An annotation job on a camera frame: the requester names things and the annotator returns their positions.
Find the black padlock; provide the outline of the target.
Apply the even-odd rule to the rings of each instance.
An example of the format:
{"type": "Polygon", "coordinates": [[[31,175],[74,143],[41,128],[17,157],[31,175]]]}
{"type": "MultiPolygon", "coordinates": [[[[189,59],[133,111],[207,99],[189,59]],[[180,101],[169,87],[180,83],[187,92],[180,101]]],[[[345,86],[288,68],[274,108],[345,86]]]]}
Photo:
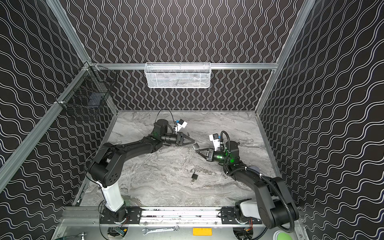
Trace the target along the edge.
{"type": "Polygon", "coordinates": [[[200,146],[199,146],[198,143],[193,143],[192,146],[193,146],[194,150],[199,150],[200,149],[200,146]]]}
{"type": "Polygon", "coordinates": [[[195,183],[195,181],[198,179],[198,174],[196,174],[196,169],[191,169],[190,170],[190,173],[192,173],[192,176],[191,176],[191,185],[193,185],[195,183]]]}

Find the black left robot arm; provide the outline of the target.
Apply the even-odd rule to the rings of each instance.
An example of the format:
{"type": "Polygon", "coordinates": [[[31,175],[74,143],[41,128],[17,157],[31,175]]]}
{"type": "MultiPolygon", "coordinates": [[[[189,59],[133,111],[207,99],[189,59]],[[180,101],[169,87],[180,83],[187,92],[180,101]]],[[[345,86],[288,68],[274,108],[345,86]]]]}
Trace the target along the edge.
{"type": "Polygon", "coordinates": [[[105,143],[87,164],[87,172],[102,190],[106,207],[104,215],[110,217],[114,223],[124,223],[128,216],[127,206],[118,183],[125,162],[142,155],[155,153],[163,146],[192,145],[194,149],[199,148],[198,143],[189,135],[175,130],[169,133],[169,128],[170,124],[167,120],[157,120],[148,136],[136,142],[121,145],[105,143]]]}

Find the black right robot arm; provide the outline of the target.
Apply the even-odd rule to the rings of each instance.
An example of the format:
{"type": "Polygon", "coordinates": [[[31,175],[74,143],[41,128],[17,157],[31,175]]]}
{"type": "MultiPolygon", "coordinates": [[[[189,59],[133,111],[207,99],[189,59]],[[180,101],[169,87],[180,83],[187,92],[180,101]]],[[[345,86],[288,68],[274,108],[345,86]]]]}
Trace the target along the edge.
{"type": "Polygon", "coordinates": [[[237,142],[220,144],[218,149],[196,149],[196,152],[208,162],[221,164],[226,176],[254,191],[254,198],[235,203],[235,218],[238,221],[257,219],[267,229],[280,228],[287,233],[295,230],[299,211],[283,179],[268,177],[257,167],[242,162],[237,142]]]}

